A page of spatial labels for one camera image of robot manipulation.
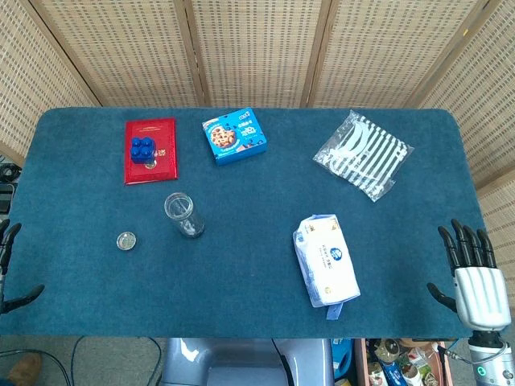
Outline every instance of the red box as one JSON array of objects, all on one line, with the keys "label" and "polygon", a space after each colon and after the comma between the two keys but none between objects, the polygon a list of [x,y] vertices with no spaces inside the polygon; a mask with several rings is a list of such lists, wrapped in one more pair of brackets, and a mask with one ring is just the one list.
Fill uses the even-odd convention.
[{"label": "red box", "polygon": [[[130,143],[134,137],[150,137],[155,141],[154,159],[157,164],[154,168],[150,169],[146,165],[130,160]],[[125,185],[177,179],[175,118],[126,122],[125,148]]]}]

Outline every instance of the woven folding screen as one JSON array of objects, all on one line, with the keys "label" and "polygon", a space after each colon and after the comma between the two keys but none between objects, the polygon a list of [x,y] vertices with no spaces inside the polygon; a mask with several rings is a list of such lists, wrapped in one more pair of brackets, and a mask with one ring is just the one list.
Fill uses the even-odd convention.
[{"label": "woven folding screen", "polygon": [[198,105],[172,0],[32,3],[102,104]]},{"label": "woven folding screen", "polygon": [[19,0],[0,0],[0,142],[23,164],[41,114],[58,106],[91,106]]},{"label": "woven folding screen", "polygon": [[299,107],[320,3],[194,0],[212,104]]},{"label": "woven folding screen", "polygon": [[488,235],[509,287],[509,303],[515,306],[515,180],[481,196],[480,205]]},{"label": "woven folding screen", "polygon": [[501,2],[421,107],[455,116],[477,184],[515,165],[515,0]]},{"label": "woven folding screen", "polygon": [[345,0],[315,107],[402,107],[476,0]]}]

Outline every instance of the gray floor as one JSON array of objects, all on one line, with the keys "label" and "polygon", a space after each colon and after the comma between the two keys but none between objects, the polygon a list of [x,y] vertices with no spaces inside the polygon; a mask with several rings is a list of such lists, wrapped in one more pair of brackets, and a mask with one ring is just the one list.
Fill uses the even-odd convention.
[{"label": "gray floor", "polygon": [[[515,329],[503,335],[511,343],[515,342],[513,331]],[[45,350],[56,356],[69,373],[72,348],[76,339],[76,336],[2,336],[0,351],[17,348]],[[165,339],[156,340],[164,349]],[[467,358],[466,339],[463,339],[454,351]],[[0,375],[5,376],[17,358],[17,355],[0,358]],[[145,386],[157,358],[158,349],[147,338],[87,338],[80,342],[76,351],[75,385]],[[452,360],[451,372],[455,386],[474,384],[473,374],[468,365]],[[51,360],[43,360],[43,370],[37,385],[65,385],[59,368]]]}]

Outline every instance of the robotic arm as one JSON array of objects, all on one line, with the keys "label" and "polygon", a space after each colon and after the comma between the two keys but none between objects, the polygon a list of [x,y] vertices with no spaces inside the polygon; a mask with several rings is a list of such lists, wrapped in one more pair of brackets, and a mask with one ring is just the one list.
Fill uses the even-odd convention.
[{"label": "robotic arm", "polygon": [[499,331],[511,323],[505,278],[496,266],[492,243],[483,230],[477,233],[452,220],[457,246],[445,227],[439,227],[454,278],[455,299],[440,292],[433,283],[427,288],[433,298],[458,314],[472,329],[468,340],[472,360],[439,347],[440,354],[469,363],[478,386],[515,384],[512,349]]},{"label": "robotic arm", "polygon": [[22,228],[21,224],[15,224],[7,231],[9,225],[9,220],[3,220],[0,223],[0,314],[7,314],[12,310],[16,310],[19,307],[26,306],[33,302],[45,288],[44,285],[40,284],[34,287],[31,292],[25,296],[4,300],[3,292],[6,284],[7,271],[9,269],[10,254],[13,248],[14,238]]}]

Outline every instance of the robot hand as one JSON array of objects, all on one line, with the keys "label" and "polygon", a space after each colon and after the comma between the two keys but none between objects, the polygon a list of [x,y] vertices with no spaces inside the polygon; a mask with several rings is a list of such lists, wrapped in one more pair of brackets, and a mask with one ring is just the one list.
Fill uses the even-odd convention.
[{"label": "robot hand", "polygon": [[452,220],[458,246],[445,227],[443,238],[454,278],[455,299],[440,292],[433,283],[427,288],[437,302],[457,312],[459,320],[474,331],[500,331],[511,323],[505,278],[496,266],[488,235]]}]

